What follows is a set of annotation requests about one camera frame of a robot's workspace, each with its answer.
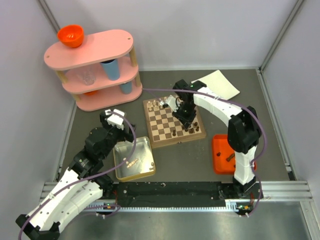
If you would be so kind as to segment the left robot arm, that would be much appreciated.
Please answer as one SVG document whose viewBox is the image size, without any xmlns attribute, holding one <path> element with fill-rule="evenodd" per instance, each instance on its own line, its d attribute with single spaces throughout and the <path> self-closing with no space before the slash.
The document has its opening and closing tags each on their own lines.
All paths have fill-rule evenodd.
<svg viewBox="0 0 320 240">
<path fill-rule="evenodd" d="M 89 132 L 83 149 L 73 157 L 59 182 L 37 207 L 16 219 L 20 227 L 19 239 L 26 235 L 31 240 L 57 240 L 88 205 L 113 194 L 113 182 L 108 173 L 120 165 L 104 172 L 100 169 L 117 143 L 137 143 L 135 128 L 125 115 L 118 109 L 100 113 L 101 126 Z"/>
</svg>

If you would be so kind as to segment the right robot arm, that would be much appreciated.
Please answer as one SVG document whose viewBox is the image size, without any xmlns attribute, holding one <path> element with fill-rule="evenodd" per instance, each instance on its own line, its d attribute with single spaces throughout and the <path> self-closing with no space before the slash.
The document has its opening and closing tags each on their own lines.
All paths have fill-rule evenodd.
<svg viewBox="0 0 320 240">
<path fill-rule="evenodd" d="M 188 84 L 181 79 L 175 83 L 173 91 L 181 103 L 171 96 L 166 104 L 185 130 L 196 117 L 196 107 L 207 110 L 227 126 L 227 142 L 235 153 L 233 192 L 237 197 L 245 198 L 256 183 L 253 160 L 262 135 L 256 110 L 251 106 L 245 108 L 223 100 L 199 80 Z"/>
</svg>

